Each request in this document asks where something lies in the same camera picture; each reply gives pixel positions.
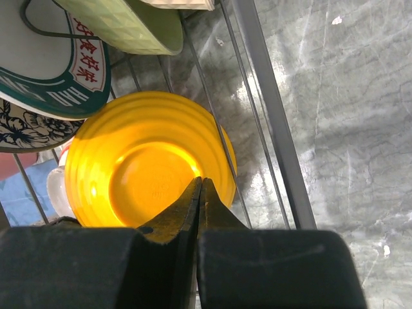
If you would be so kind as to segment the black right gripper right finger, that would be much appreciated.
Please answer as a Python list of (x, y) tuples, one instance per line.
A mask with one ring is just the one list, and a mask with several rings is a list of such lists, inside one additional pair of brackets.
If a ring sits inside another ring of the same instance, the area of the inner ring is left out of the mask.
[(365, 308), (348, 246), (328, 230), (250, 229), (200, 193), (197, 281), (203, 308)]

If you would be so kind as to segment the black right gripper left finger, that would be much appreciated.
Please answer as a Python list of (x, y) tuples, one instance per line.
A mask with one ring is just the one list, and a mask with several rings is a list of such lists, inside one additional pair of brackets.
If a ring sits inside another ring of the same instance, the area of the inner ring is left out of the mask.
[(201, 178), (137, 228), (71, 219), (1, 232), (2, 308), (194, 308)]

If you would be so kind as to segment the orange bowl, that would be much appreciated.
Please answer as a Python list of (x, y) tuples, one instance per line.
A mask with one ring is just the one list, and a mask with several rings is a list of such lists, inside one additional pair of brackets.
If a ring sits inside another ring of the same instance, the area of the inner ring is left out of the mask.
[(85, 227), (138, 227), (175, 202), (196, 177), (213, 181), (231, 206), (233, 146), (199, 104), (163, 91), (116, 98), (77, 131), (65, 186)]

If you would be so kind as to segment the red white patterned dish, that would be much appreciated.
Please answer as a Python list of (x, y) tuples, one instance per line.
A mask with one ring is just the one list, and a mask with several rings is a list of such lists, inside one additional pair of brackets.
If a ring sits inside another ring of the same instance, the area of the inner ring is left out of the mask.
[(49, 173), (46, 182), (46, 189), (55, 212), (60, 217), (68, 216), (71, 218), (75, 218), (75, 215), (68, 201), (64, 181), (64, 168), (68, 157), (68, 151), (70, 149), (72, 142), (73, 139), (63, 144), (58, 167), (56, 167)]

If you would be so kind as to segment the pink plastic cup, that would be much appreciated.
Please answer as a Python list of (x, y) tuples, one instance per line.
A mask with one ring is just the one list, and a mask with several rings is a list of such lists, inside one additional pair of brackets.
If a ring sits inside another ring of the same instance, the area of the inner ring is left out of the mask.
[[(22, 153), (17, 155), (24, 168), (35, 164), (38, 159), (38, 153)], [(0, 180), (13, 176), (19, 172), (19, 168), (14, 160), (12, 153), (0, 154)]]

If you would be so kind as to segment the blue floral plate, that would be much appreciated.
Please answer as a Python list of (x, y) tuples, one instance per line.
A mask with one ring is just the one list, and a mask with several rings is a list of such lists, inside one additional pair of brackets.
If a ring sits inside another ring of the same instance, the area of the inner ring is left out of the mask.
[(74, 137), (83, 121), (46, 117), (1, 100), (1, 152), (31, 153), (55, 148)]

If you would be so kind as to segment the teal rim white plate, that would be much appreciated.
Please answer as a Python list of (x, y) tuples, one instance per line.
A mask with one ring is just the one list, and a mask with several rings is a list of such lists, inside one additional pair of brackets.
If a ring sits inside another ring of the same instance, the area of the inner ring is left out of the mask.
[(108, 101), (108, 47), (55, 1), (1, 1), (1, 98), (81, 120)]

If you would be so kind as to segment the green square panda dish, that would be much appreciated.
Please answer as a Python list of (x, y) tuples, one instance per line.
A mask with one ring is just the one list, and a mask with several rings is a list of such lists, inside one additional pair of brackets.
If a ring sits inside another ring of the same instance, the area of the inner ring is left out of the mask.
[(109, 45), (129, 54), (177, 55), (183, 30), (177, 10), (143, 1), (58, 1), (63, 9)]

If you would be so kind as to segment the cream square cartoon dish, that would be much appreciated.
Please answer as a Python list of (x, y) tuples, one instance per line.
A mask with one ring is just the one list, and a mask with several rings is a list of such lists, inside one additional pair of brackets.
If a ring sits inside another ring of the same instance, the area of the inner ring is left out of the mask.
[(142, 0), (156, 8), (176, 10), (207, 10), (215, 8), (213, 0)]

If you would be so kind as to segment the blue letter-print cloth mat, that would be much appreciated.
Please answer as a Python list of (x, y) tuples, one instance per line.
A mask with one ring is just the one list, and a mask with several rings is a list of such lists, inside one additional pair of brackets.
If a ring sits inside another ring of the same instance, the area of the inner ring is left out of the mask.
[[(50, 202), (46, 180), (50, 171), (56, 166), (54, 160), (49, 160), (25, 169), (37, 199), (50, 221), (58, 218), (58, 215)], [(20, 173), (1, 181), (1, 203), (13, 227), (43, 223), (41, 213)]]

